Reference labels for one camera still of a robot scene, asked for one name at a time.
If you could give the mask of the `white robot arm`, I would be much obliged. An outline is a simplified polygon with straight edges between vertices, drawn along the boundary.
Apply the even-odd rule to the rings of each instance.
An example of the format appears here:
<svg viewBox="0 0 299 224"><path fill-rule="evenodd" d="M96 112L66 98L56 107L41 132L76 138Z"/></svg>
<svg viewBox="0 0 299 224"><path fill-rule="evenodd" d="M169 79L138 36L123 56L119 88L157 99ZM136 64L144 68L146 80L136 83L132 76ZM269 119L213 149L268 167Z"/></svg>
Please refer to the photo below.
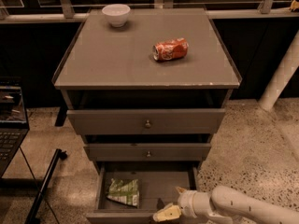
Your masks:
<svg viewBox="0 0 299 224"><path fill-rule="evenodd" d="M215 224L299 224L299 166L285 137L256 104L231 104L221 134L197 174L198 190L178 189L178 202L155 221L206 218Z"/></svg>

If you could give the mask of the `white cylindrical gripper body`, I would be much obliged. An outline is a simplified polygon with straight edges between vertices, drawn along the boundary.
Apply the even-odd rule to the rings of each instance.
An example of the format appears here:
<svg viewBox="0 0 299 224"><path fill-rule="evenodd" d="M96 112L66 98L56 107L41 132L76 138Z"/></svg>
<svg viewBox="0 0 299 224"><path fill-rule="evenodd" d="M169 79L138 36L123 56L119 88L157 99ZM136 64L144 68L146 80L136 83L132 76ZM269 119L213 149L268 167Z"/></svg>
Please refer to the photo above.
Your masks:
<svg viewBox="0 0 299 224"><path fill-rule="evenodd" d="M208 192L184 190L179 194L178 206L185 217L211 217L214 207Z"/></svg>

